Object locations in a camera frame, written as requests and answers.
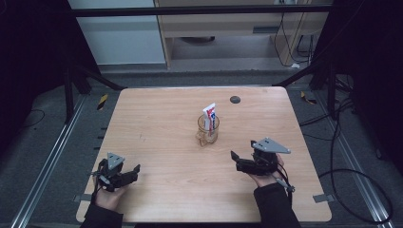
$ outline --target person's arm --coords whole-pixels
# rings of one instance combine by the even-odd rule
[[[115,210],[127,187],[128,185],[117,189],[115,192],[107,192],[101,188],[97,193],[95,203],[89,205],[85,215],[86,220],[81,227],[121,228],[124,215],[115,212]]]
[[[284,161],[279,155],[278,163],[280,164],[278,168],[281,170]],[[249,176],[258,186],[254,192],[254,196],[260,212],[261,227],[301,227],[285,194],[284,187],[276,181],[276,179],[281,179],[280,173],[275,172],[270,176]]]

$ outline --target black sleeve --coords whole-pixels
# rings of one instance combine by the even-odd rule
[[[90,204],[82,228],[122,228],[123,214]]]
[[[279,183],[259,187],[254,195],[260,211],[261,227],[301,227],[285,194],[285,189]]]

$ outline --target human hand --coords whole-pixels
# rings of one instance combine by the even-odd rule
[[[279,154],[276,154],[278,157],[278,170],[282,170],[282,166],[284,165],[284,161],[282,160],[281,156]],[[277,179],[281,179],[281,174],[276,171],[272,173],[271,175],[268,176],[258,176],[258,175],[253,175],[253,174],[248,174],[253,181],[258,185],[258,187],[263,187],[272,183],[276,183]]]
[[[115,211],[118,207],[121,196],[127,191],[128,185],[115,189],[114,192],[108,192],[101,186],[96,196],[95,205],[110,211]]]

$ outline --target white wall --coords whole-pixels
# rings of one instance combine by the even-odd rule
[[[73,9],[154,7],[152,0],[68,0]],[[98,65],[164,64],[156,16],[77,18]]]

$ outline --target glass cup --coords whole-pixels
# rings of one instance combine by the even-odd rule
[[[196,134],[196,139],[199,140],[201,146],[214,143],[219,137],[219,125],[220,119],[216,116],[213,130],[209,131],[204,129],[204,115],[201,115],[198,119],[199,131]]]

